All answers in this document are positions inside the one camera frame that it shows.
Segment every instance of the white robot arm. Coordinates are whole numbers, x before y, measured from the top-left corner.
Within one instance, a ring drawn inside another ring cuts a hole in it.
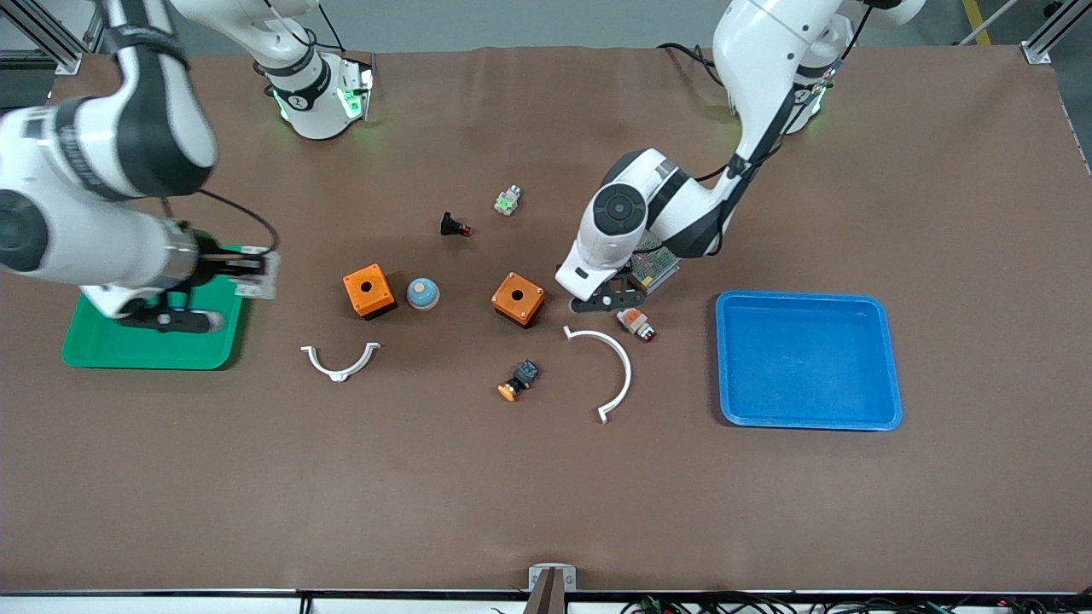
[[[864,0],[909,21],[924,0]],[[713,58],[743,129],[713,189],[702,187],[656,150],[626,154],[603,178],[581,217],[577,240],[555,275],[577,311],[640,304],[640,290],[613,290],[648,229],[679,258],[720,251],[736,204],[784,134],[818,111],[853,27],[843,0],[733,0],[713,36]],[[847,0],[854,7],[856,0]]]
[[[164,0],[103,7],[121,87],[0,119],[0,267],[80,285],[127,326],[216,330],[218,314],[170,309],[165,292],[188,296],[216,274],[261,273],[264,259],[127,204],[198,191],[216,144]]]
[[[365,118],[372,67],[318,51],[292,20],[319,0],[171,0],[186,19],[209,26],[253,56],[273,84],[281,116],[306,139],[330,139]]]

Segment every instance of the white plastic bracket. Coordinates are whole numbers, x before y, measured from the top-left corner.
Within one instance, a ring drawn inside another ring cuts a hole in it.
[[[263,253],[264,247],[245,245],[239,248],[242,253]],[[265,255],[265,274],[246,275],[241,278],[228,278],[235,283],[235,295],[244,298],[263,298],[273,300],[276,298],[276,275],[281,271],[281,255],[272,251]]]
[[[633,379],[633,367],[629,363],[629,355],[626,354],[626,350],[624,350],[621,344],[615,341],[614,338],[612,338],[608,334],[602,333],[597,330],[578,330],[573,332],[569,330],[569,327],[565,327],[565,336],[566,339],[569,340],[577,336],[592,336],[598,339],[603,343],[609,345],[615,351],[615,353],[618,354],[618,357],[621,358],[621,366],[622,368],[626,369],[626,383],[622,385],[621,392],[619,392],[617,397],[612,399],[610,402],[603,405],[598,410],[600,420],[603,421],[603,424],[606,424],[607,414],[610,413],[612,410],[617,408],[621,403],[622,399],[626,398],[626,394],[629,392],[629,382]]]
[[[379,347],[380,345],[378,343],[369,342],[367,345],[364,346],[364,354],[360,356],[360,359],[354,363],[352,367],[347,369],[342,369],[340,371],[332,371],[323,367],[322,364],[319,363],[319,352],[318,350],[314,349],[314,346],[305,345],[300,347],[300,350],[307,352],[307,357],[311,359],[311,365],[314,366],[314,368],[327,374],[327,376],[329,376],[332,381],[341,382],[348,379],[351,375],[363,369],[364,366],[368,364],[368,361],[371,359],[372,352],[375,352]]]

